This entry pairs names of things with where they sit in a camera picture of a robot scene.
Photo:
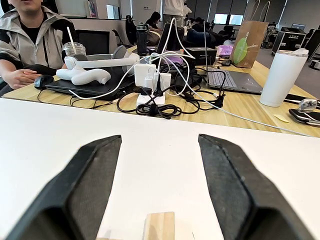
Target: person in white shirt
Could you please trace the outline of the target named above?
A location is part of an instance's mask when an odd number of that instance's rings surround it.
[[[192,14],[192,10],[185,3],[184,6],[183,6],[183,17],[185,18],[189,14]]]
[[[184,24],[184,0],[163,0],[163,23],[171,23],[176,18],[177,26]]]

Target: computer mouse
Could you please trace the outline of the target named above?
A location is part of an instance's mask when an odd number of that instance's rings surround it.
[[[51,75],[42,75],[35,79],[34,87],[39,90],[46,89],[46,85],[54,81],[54,77]]]
[[[224,67],[230,67],[231,60],[230,59],[223,60],[221,65],[224,66]]]

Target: desk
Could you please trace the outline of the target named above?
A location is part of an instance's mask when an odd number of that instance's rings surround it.
[[[320,240],[319,138],[10,99],[0,113],[0,239],[80,146],[121,134],[98,237],[141,240],[147,214],[174,211],[176,240],[223,240],[198,144],[205,133],[239,145]]]
[[[223,67],[223,69],[249,73],[261,86],[264,86],[269,74],[269,69],[257,61],[254,63],[253,68],[251,69],[237,68],[235,66]],[[307,93],[306,91],[302,90],[297,86],[294,86],[291,89],[290,93],[294,95],[312,98],[312,95],[310,95],[309,93]],[[20,88],[18,90],[9,92],[5,94],[3,97],[7,99],[37,102],[38,94],[39,94],[39,90],[35,89],[33,85],[29,85],[29,86]],[[126,100],[123,100],[120,106],[122,107],[122,109],[134,109],[136,106],[137,97],[138,97],[138,94],[135,94],[135,93],[133,93],[132,95],[129,95]],[[65,106],[70,105],[70,98],[71,98],[70,95],[57,93],[50,90],[43,91],[40,96],[40,99],[43,102],[50,103],[50,104],[57,104],[57,105],[65,105]],[[244,93],[237,93],[237,92],[226,92],[223,109],[255,121],[263,122],[269,125],[273,125],[273,126],[277,126],[285,129],[290,129],[293,131],[301,132],[301,133],[315,136],[318,138],[320,137],[320,128],[297,123],[293,120],[293,118],[289,114],[289,109],[295,109],[297,108],[297,105],[284,102],[281,105],[281,107],[274,108],[274,107],[268,107],[268,106],[262,105],[259,102],[259,99],[260,99],[259,95],[244,94]],[[175,104],[181,107],[186,112],[191,112],[192,110],[195,109],[190,103],[186,103],[180,97],[172,97],[167,95],[166,101],[167,103]],[[103,103],[105,102],[98,101],[97,105],[101,105]],[[74,105],[76,107],[81,107],[81,108],[91,108],[93,104],[94,104],[93,100],[81,100],[76,102]],[[108,112],[119,112],[115,104],[101,107],[99,108],[99,110],[108,111]],[[285,123],[277,119],[276,117],[273,116],[275,114],[284,116],[286,119],[290,120],[291,123]],[[196,122],[196,123],[215,124],[215,125],[239,127],[239,128],[245,128],[245,129],[255,129],[255,130],[262,130],[262,131],[269,131],[269,132],[282,132],[280,130],[277,130],[271,127],[248,122],[246,120],[242,120],[234,116],[230,116],[218,110],[200,111],[197,114],[193,114],[193,115],[182,114],[181,116],[176,117],[174,119],[188,121],[188,122]]]

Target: white table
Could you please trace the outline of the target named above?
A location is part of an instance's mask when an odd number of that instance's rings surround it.
[[[176,240],[222,240],[200,133],[240,145],[320,239],[319,138],[9,99],[0,113],[0,239],[80,146],[121,134],[98,236],[141,240],[147,214],[173,211]]]

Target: hand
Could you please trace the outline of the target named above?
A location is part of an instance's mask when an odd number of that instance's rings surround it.
[[[39,76],[41,75],[37,74],[36,71],[32,71],[30,69],[19,69],[6,72],[3,74],[2,78],[10,88],[16,90],[33,84],[35,79]]]

